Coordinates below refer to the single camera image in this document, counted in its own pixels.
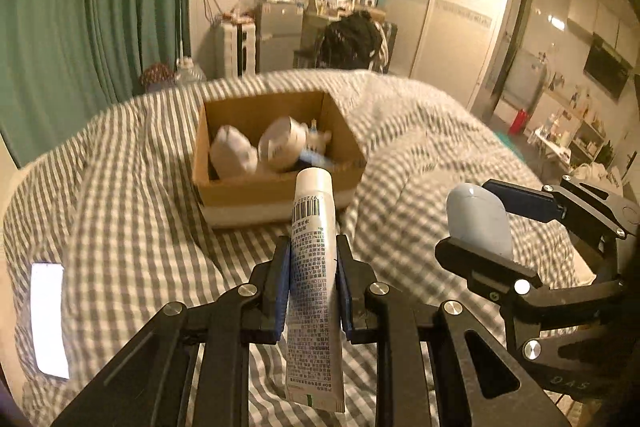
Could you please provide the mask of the silver mini fridge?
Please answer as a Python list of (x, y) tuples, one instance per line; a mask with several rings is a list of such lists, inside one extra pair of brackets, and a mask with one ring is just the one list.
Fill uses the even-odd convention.
[(304, 10), (294, 3), (263, 1), (255, 11), (258, 72), (294, 66), (302, 38)]

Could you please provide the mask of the red fire extinguisher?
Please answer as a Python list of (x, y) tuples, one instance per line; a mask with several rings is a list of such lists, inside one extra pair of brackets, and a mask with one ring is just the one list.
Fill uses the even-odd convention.
[(520, 109), (518, 113), (516, 113), (512, 124), (509, 128), (508, 135), (518, 135), (521, 134), (526, 128), (527, 121), (529, 120), (529, 115), (525, 109)]

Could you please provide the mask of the grey checkered duvet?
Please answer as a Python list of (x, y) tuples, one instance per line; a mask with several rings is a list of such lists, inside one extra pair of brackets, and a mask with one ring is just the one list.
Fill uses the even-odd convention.
[[(324, 91), (334, 98), (366, 169), (341, 229), (383, 281), (424, 303), (461, 301), (497, 338), (497, 308), (434, 256), (458, 184), (497, 179), (538, 187), (536, 174), (482, 122), (429, 84), (366, 70), (289, 70), (194, 82), (139, 96), (93, 118), (35, 161), (3, 219), (21, 409), (47, 426), (165, 303), (209, 303), (268, 260), (285, 225), (213, 230), (191, 182), (198, 113), (217, 98)], [(66, 381), (37, 369), (30, 271), (64, 270)]]

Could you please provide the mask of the small white bunny figurine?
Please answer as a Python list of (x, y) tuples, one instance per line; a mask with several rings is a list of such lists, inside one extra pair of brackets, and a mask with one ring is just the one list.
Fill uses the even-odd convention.
[(331, 140), (332, 132), (330, 130), (320, 130), (318, 128), (318, 121), (313, 119), (306, 129), (306, 150), (324, 155)]

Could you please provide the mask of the white smartphone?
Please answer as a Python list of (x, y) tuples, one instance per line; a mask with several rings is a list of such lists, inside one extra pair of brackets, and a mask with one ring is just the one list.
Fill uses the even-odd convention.
[(30, 272), (30, 326), (36, 364), (41, 373), (67, 381), (70, 367), (62, 329), (64, 268), (37, 262)]

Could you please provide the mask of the white louvered wardrobe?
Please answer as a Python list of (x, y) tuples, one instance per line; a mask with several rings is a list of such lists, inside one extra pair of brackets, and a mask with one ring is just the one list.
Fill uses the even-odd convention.
[(478, 99), (498, 54), (514, 0), (385, 0), (397, 34), (390, 73), (449, 94), (466, 109)]

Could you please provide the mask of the light blue case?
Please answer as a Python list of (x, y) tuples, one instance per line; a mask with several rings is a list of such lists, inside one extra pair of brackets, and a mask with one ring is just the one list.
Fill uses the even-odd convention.
[(446, 211), (451, 237), (513, 259), (509, 218), (495, 194), (478, 185), (461, 183), (449, 192)]

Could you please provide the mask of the brown cardboard box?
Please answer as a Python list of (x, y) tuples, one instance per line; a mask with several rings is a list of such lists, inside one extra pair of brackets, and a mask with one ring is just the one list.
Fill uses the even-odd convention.
[(335, 206), (352, 201), (366, 168), (361, 148), (326, 91), (205, 101), (198, 115), (192, 183), (213, 229), (290, 219), (296, 176), (331, 173)]

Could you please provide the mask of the wooden dressing table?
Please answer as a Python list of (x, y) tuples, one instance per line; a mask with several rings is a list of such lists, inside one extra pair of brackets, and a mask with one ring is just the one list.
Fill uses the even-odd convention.
[(355, 9), (353, 10), (339, 9), (335, 13), (329, 11), (316, 14), (305, 13), (303, 17), (302, 31), (319, 31), (328, 26), (330, 23), (336, 22), (341, 18), (357, 12), (368, 13), (371, 17), (371, 20), (374, 20), (375, 22), (380, 24), (386, 21), (386, 13), (384, 11), (371, 8), (370, 6), (356, 5)]

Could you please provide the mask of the large green curtain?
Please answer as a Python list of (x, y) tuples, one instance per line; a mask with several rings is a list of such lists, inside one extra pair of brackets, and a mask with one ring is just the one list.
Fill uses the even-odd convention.
[(1, 135), (17, 165), (142, 93), (191, 47), (188, 0), (1, 0)]

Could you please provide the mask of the white sock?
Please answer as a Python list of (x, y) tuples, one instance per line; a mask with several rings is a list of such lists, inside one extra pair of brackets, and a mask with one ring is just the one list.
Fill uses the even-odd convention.
[(208, 156), (221, 180), (253, 176), (257, 170), (256, 148), (240, 130), (228, 124), (218, 129)]

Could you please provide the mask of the clear water jug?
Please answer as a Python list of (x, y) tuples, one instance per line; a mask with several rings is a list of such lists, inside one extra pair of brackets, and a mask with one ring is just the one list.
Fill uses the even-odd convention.
[(175, 82), (187, 83), (205, 81), (206, 75), (190, 56), (180, 56), (176, 61)]

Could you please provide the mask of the brown patterned bag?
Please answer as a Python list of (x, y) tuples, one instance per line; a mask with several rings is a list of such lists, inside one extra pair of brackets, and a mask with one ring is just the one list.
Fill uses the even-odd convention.
[(175, 86), (175, 74), (163, 63), (147, 67), (139, 78), (144, 93), (162, 91)]

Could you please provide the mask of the black jacket on chair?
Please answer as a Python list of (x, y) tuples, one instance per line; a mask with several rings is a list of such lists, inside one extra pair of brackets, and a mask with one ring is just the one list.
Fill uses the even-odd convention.
[(394, 23), (379, 22), (366, 10), (353, 12), (322, 30), (314, 49), (314, 66), (386, 74), (396, 36)]

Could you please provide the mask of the white suitcase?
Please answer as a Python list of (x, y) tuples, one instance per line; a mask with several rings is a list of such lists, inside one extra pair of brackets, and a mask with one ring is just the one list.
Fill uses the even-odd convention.
[(217, 78), (242, 78), (256, 72), (256, 26), (254, 23), (222, 22), (215, 32)]

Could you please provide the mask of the white toothpaste tube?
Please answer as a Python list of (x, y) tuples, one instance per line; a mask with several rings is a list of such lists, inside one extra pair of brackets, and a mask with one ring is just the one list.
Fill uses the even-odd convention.
[(342, 413), (336, 238), (332, 176), (304, 169), (296, 176), (292, 212), (286, 394), (307, 407)]

